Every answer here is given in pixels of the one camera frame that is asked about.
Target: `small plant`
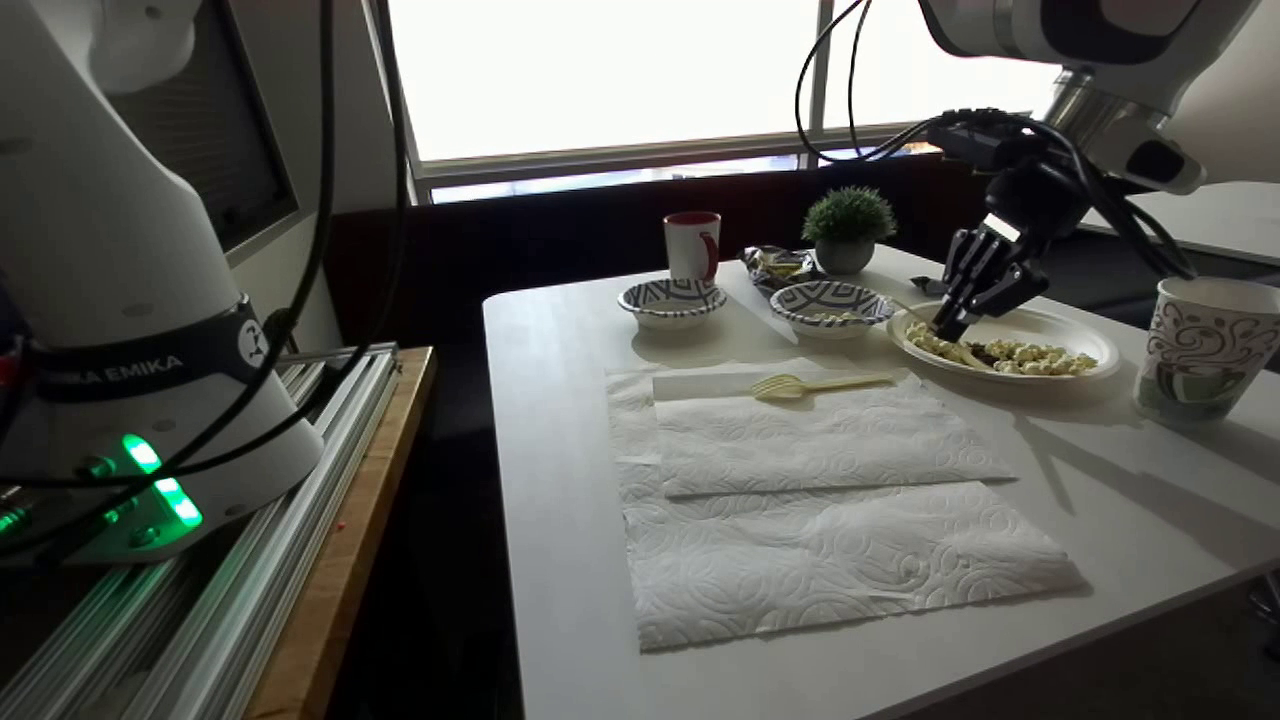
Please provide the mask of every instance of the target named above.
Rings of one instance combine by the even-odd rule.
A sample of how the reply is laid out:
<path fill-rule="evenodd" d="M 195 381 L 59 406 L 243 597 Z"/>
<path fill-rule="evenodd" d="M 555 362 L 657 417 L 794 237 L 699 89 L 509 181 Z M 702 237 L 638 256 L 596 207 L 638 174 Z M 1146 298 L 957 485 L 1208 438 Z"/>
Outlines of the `small plant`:
<path fill-rule="evenodd" d="M 854 277 L 892 233 L 894 221 L 879 192 L 834 187 L 803 213 L 798 239 L 815 249 L 823 277 Z"/>
<path fill-rule="evenodd" d="M 803 213 L 798 239 L 883 239 L 894 233 L 892 207 L 871 187 L 834 187 Z"/>

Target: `small bowl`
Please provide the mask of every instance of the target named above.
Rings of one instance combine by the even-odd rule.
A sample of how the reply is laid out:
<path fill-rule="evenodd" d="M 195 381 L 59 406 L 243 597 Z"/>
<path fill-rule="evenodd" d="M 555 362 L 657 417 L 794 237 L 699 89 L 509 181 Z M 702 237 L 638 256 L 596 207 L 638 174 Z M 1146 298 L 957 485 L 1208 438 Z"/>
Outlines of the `small bowl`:
<path fill-rule="evenodd" d="M 630 282 L 617 303 L 642 329 L 690 329 L 722 307 L 722 293 L 706 279 L 648 279 Z"/>
<path fill-rule="evenodd" d="M 767 295 L 794 333 L 842 336 L 892 317 L 892 298 L 851 279 L 798 279 Z"/>

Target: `white cup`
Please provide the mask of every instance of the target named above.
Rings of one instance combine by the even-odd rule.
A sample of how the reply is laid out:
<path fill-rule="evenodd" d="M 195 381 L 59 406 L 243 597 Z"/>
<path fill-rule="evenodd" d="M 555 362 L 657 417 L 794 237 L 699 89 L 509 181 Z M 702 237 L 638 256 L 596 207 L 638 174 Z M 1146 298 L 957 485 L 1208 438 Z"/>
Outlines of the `white cup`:
<path fill-rule="evenodd" d="M 1137 404 L 1159 421 L 1221 421 L 1280 347 L 1280 286 L 1159 279 Z"/>
<path fill-rule="evenodd" d="M 670 279 L 711 279 L 721 262 L 721 213 L 664 215 Z"/>

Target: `white napkin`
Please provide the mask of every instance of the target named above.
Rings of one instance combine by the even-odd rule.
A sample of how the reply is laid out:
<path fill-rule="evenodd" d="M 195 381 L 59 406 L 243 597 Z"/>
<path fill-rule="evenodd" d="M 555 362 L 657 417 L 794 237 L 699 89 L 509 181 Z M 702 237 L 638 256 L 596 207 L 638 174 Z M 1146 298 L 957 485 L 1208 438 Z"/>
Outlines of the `white napkin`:
<path fill-rule="evenodd" d="M 919 376 L 764 404 L 748 388 L 803 362 L 651 376 L 664 497 L 1000 478 L 1000 456 Z"/>
<path fill-rule="evenodd" d="M 670 500 L 657 410 L 668 399 L 651 399 L 651 376 L 628 376 L 609 404 L 638 651 L 1082 589 L 974 478 Z"/>

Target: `white spoon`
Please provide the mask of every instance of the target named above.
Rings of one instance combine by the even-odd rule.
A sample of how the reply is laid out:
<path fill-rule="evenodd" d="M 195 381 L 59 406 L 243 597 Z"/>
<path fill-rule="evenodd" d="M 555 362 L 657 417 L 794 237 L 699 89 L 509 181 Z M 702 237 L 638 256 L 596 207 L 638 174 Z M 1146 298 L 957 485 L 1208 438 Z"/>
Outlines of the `white spoon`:
<path fill-rule="evenodd" d="M 900 370 L 883 370 L 883 376 L 841 376 L 841 381 L 798 381 L 793 370 L 780 370 L 780 376 L 764 376 L 759 384 L 752 384 L 752 395 L 754 399 L 767 399 L 767 404 L 798 404 L 815 391 L 842 391 L 842 388 L 883 388 L 883 384 L 894 384 L 905 381 Z"/>

